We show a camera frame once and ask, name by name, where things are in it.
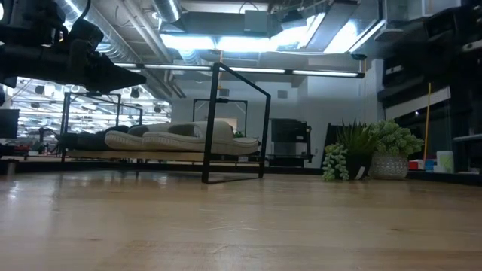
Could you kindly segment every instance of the computer monitor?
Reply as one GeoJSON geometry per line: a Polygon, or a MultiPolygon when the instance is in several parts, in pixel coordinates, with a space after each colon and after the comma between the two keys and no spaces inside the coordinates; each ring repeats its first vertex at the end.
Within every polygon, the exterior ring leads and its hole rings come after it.
{"type": "Polygon", "coordinates": [[[0,109],[0,139],[16,139],[20,110],[0,109]]]}

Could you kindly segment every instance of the succulent plant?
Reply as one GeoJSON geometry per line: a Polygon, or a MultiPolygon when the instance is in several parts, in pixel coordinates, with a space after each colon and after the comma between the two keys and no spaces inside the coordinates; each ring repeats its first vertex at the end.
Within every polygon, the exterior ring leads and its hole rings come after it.
{"type": "Polygon", "coordinates": [[[394,120],[384,120],[370,129],[377,139],[375,150],[381,154],[409,156],[422,150],[423,140],[412,135],[407,128],[401,128],[394,120]]]}
{"type": "Polygon", "coordinates": [[[349,179],[346,169],[346,154],[348,150],[340,143],[326,146],[323,161],[323,180],[333,181],[337,176],[344,181],[349,179]]]}

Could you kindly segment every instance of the red object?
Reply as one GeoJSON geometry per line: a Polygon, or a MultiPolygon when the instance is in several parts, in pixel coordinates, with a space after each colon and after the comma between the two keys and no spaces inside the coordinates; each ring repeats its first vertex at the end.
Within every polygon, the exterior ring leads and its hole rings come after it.
{"type": "Polygon", "coordinates": [[[419,169],[419,163],[417,161],[410,161],[408,163],[408,169],[419,169]]]}

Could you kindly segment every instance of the fluorescent light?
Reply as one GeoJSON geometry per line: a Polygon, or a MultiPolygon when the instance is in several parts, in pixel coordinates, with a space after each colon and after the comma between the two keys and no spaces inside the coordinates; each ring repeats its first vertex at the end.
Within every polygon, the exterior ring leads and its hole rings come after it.
{"type": "Polygon", "coordinates": [[[266,52],[270,50],[269,38],[222,37],[218,50],[227,52],[266,52]]]}
{"type": "Polygon", "coordinates": [[[175,71],[211,71],[210,66],[201,65],[164,65],[164,64],[146,64],[144,65],[146,69],[169,69],[175,71]]]}
{"type": "Polygon", "coordinates": [[[284,69],[263,69],[263,68],[231,68],[235,72],[257,72],[257,73],[270,73],[270,74],[284,74],[284,69]]]}
{"type": "Polygon", "coordinates": [[[316,30],[318,30],[319,25],[322,24],[322,21],[325,18],[325,15],[326,13],[323,12],[316,15],[315,17],[311,16],[310,18],[307,19],[309,28],[305,36],[300,40],[300,43],[298,43],[298,49],[306,47],[308,45],[313,35],[315,35],[316,30]]]}
{"type": "Polygon", "coordinates": [[[356,24],[348,21],[326,47],[325,53],[345,53],[356,43],[358,35],[356,24]]]}
{"type": "Polygon", "coordinates": [[[308,26],[293,27],[281,31],[271,38],[271,49],[276,50],[281,46],[296,44],[301,41],[307,33],[308,26]]]}
{"type": "Polygon", "coordinates": [[[350,52],[350,53],[353,53],[353,52],[355,52],[358,48],[360,48],[365,42],[367,42],[367,40],[368,40],[372,35],[374,35],[380,28],[382,28],[382,26],[385,26],[385,23],[386,23],[385,20],[381,20],[374,28],[372,28],[371,31],[369,31],[368,34],[366,34],[365,36],[363,36],[355,45],[353,45],[353,46],[349,49],[349,52],[350,52]]]}
{"type": "Polygon", "coordinates": [[[116,63],[115,65],[117,67],[121,67],[121,68],[135,68],[135,67],[137,67],[136,64],[131,64],[131,63],[116,63]]]}
{"type": "Polygon", "coordinates": [[[167,35],[161,34],[164,44],[168,48],[177,50],[214,50],[215,45],[211,37],[208,36],[186,36],[186,35],[167,35]]]}
{"type": "Polygon", "coordinates": [[[357,77],[356,72],[324,72],[324,71],[298,71],[294,70],[293,75],[315,75],[315,76],[333,76],[333,77],[357,77]]]}

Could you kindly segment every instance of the potted plant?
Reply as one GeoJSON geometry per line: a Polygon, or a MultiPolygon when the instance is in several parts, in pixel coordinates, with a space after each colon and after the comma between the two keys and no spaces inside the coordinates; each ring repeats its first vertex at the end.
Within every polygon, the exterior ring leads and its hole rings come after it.
{"type": "Polygon", "coordinates": [[[394,120],[384,120],[373,125],[371,135],[377,146],[371,162],[370,176],[381,179],[405,178],[408,173],[408,156],[422,150],[423,140],[401,128],[394,120]]]}
{"type": "Polygon", "coordinates": [[[357,123],[345,126],[337,133],[337,144],[327,146],[324,175],[327,181],[341,178],[343,180],[362,180],[371,165],[371,158],[377,138],[371,134],[371,127],[357,123]]]}

